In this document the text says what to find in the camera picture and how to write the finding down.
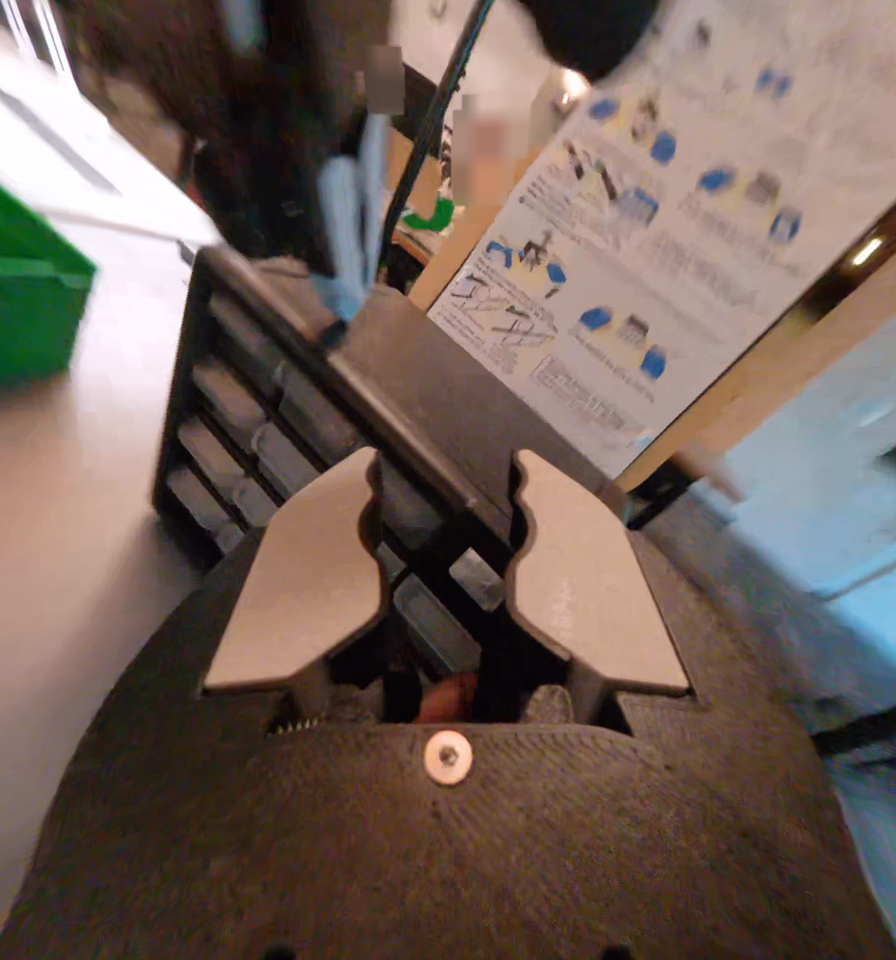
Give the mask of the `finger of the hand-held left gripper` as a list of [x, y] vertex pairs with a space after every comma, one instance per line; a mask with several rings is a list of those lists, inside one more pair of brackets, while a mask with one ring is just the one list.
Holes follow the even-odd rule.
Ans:
[[334, 274], [318, 272], [316, 291], [335, 318], [349, 323], [368, 295], [358, 162], [348, 155], [332, 157], [319, 176], [318, 191]]
[[380, 265], [384, 217], [387, 204], [389, 118], [366, 113], [358, 143], [358, 191], [360, 228], [357, 293], [369, 293]]

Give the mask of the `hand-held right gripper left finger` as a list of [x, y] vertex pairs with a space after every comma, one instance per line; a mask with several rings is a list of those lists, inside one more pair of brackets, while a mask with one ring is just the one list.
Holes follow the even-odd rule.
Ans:
[[204, 679], [208, 694], [285, 690], [299, 716], [320, 716], [334, 685], [329, 657], [387, 612], [378, 450], [363, 447], [276, 512], [264, 530]]

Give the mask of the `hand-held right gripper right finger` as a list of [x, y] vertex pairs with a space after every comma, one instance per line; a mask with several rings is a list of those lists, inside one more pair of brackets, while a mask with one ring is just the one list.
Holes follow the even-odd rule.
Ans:
[[574, 719], [592, 725], [617, 693], [681, 698], [682, 659], [610, 508], [537, 453], [512, 455], [514, 520], [524, 528], [505, 575], [514, 623], [567, 666]]

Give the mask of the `black drawer cabinet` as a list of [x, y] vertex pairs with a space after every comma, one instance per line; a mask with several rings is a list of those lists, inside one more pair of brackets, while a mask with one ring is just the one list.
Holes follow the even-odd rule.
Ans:
[[[554, 429], [399, 292], [382, 286], [350, 324], [315, 318], [308, 279], [290, 274], [292, 262], [249, 261], [235, 251], [204, 248], [193, 259], [184, 320], [211, 295], [231, 299], [258, 322], [296, 365], [366, 436], [404, 461], [444, 498], [463, 529], [463, 546], [495, 574], [513, 558], [512, 455], [540, 454], [624, 518], [628, 504], [611, 482], [585, 465]], [[195, 700], [201, 676], [227, 625], [261, 541], [248, 533], [209, 574], [205, 586], [171, 614], [138, 657], [175, 700]], [[365, 639], [332, 661], [341, 683], [372, 682], [377, 669], [413, 666], [429, 679], [417, 651], [390, 612]], [[489, 665], [515, 666], [511, 691], [527, 696], [528, 681], [553, 683], [566, 676], [554, 654], [518, 633], [499, 606], [492, 615]]]

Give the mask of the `set of clear cabinet drawers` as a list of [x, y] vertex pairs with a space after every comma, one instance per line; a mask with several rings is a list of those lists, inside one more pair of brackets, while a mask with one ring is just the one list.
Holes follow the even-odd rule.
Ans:
[[364, 435], [253, 318], [221, 294], [182, 325], [154, 505], [201, 570], [349, 454], [379, 450], [379, 560], [394, 615], [428, 676], [474, 672], [500, 601], [461, 521], [404, 461]]

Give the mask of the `person's right hand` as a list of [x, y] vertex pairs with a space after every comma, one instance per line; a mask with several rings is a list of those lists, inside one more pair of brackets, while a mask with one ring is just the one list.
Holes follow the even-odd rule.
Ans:
[[421, 725], [470, 722], [478, 688], [478, 675], [465, 672], [445, 678], [422, 693], [413, 720]]

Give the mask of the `black rounded object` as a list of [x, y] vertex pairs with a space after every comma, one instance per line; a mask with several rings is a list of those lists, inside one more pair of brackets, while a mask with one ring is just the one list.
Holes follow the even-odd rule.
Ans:
[[550, 59], [594, 84], [652, 27], [661, 1], [519, 1]]

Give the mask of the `green plastic bin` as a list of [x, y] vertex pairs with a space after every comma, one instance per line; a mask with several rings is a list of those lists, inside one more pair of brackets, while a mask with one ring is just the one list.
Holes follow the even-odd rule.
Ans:
[[0, 186], [0, 388], [70, 366], [96, 266]]

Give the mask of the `printed instruction poster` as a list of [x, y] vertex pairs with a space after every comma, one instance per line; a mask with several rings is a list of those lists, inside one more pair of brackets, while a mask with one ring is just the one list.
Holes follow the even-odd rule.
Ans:
[[609, 477], [896, 203], [896, 1], [674, 2], [429, 318]]

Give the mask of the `wooden board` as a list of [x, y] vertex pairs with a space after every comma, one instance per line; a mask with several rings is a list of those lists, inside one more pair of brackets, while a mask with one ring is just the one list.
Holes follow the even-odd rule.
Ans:
[[491, 253], [466, 281], [461, 247], [483, 216], [462, 225], [421, 272], [408, 299], [469, 349], [505, 395], [554, 429], [586, 466], [631, 491], [663, 463], [723, 454], [896, 313], [896, 205], [865, 240], [874, 266], [839, 261], [757, 337], [742, 308], [694, 313], [650, 287], [655, 271], [569, 264], [562, 305], [541, 306], [536, 284], [516, 286]]

